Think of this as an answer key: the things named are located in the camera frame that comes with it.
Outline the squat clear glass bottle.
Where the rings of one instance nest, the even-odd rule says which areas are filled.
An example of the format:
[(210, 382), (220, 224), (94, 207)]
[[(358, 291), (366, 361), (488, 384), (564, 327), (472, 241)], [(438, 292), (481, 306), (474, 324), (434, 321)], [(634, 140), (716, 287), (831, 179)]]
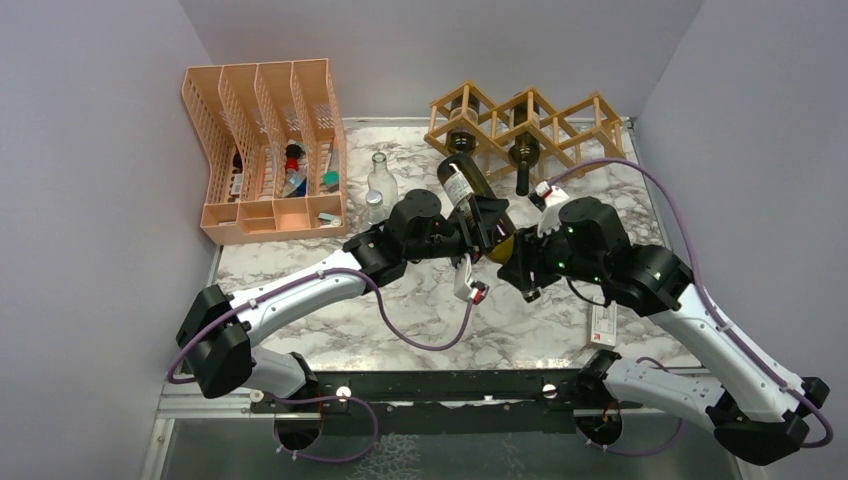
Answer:
[(384, 203), (383, 195), (378, 190), (369, 190), (365, 195), (365, 209), (362, 213), (361, 225), (368, 230), (387, 220), (390, 210)]

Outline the green bottle silver cap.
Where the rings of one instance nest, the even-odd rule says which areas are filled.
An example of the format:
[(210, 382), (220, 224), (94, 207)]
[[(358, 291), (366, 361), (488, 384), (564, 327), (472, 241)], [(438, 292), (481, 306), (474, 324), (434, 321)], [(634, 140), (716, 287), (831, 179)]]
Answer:
[(506, 264), (513, 253), (516, 232), (506, 213), (509, 202), (497, 197), (468, 154), (455, 153), (444, 159), (438, 165), (437, 177), (468, 224), (475, 258), (485, 254), (497, 264)]
[[(462, 97), (457, 97), (450, 104), (450, 119), (458, 118), (462, 114)], [(470, 117), (473, 121), (477, 121), (479, 115), (479, 100), (470, 95), (468, 99), (468, 108)], [(472, 155), (477, 145), (476, 138), (464, 127), (456, 127), (448, 131), (446, 136), (446, 147), (451, 154), (464, 153)]]

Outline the green bottle black cap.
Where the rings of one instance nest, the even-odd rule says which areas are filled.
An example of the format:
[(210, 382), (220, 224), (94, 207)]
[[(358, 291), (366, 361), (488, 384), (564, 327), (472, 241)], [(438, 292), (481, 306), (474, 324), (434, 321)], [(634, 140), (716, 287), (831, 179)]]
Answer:
[[(527, 96), (516, 104), (509, 114), (509, 127), (514, 128), (526, 122), (539, 125), (539, 106)], [(509, 163), (516, 169), (515, 193), (527, 196), (530, 191), (530, 170), (537, 164), (540, 157), (539, 141), (531, 130), (517, 134), (508, 150)]]

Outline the slim clear glass bottle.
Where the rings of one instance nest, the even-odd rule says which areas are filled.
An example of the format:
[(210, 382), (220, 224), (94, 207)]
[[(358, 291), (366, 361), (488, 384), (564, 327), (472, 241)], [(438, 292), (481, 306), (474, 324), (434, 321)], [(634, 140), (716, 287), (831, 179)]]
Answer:
[(370, 190), (382, 195), (383, 204), (389, 208), (398, 201), (398, 183), (388, 168), (388, 158), (382, 152), (376, 152), (371, 157), (372, 171), (368, 174), (367, 183)]

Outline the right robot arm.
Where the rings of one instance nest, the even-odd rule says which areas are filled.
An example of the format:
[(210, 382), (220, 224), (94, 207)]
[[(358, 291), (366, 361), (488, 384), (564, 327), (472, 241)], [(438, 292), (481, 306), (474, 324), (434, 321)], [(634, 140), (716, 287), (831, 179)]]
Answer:
[(630, 241), (617, 211), (594, 197), (547, 207), (540, 223), (517, 231), (497, 273), (527, 301), (559, 280), (597, 285), (607, 301), (632, 310), (676, 338), (710, 372), (684, 378), (598, 353), (578, 375), (587, 405), (635, 402), (710, 431), (736, 457), (768, 465), (808, 446), (806, 417), (829, 389), (764, 353), (727, 319), (692, 269), (660, 245)]

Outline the green bottle silver cap front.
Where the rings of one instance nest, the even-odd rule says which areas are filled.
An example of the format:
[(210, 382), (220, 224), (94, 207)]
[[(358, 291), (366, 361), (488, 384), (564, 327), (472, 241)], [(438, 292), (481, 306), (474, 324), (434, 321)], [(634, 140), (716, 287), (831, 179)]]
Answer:
[[(457, 97), (450, 104), (450, 119), (458, 118), (462, 114), (462, 97)], [(477, 121), (479, 115), (479, 100), (470, 95), (468, 99), (468, 108), (470, 117), (473, 121)], [(446, 147), (451, 154), (464, 153), (472, 155), (477, 145), (476, 138), (464, 127), (456, 127), (448, 131), (446, 136)]]

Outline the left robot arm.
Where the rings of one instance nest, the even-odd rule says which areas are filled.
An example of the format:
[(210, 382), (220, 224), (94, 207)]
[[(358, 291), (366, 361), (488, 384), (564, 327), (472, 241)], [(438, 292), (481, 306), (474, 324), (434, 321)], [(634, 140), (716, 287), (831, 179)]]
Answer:
[(297, 353), (260, 352), (271, 334), (317, 310), (368, 293), (403, 277), (411, 262), (446, 258), (456, 274), (455, 296), (466, 305), (460, 328), (488, 286), (473, 278), (472, 265), (494, 246), (493, 233), (506, 213), (506, 199), (474, 195), (472, 217), (441, 213), (432, 192), (415, 189), (387, 219), (349, 239), (317, 264), (252, 289), (231, 294), (211, 285), (196, 296), (178, 333), (180, 348), (167, 371), (172, 384), (196, 383), (214, 399), (250, 386), (277, 396), (290, 410), (313, 401), (315, 379)]

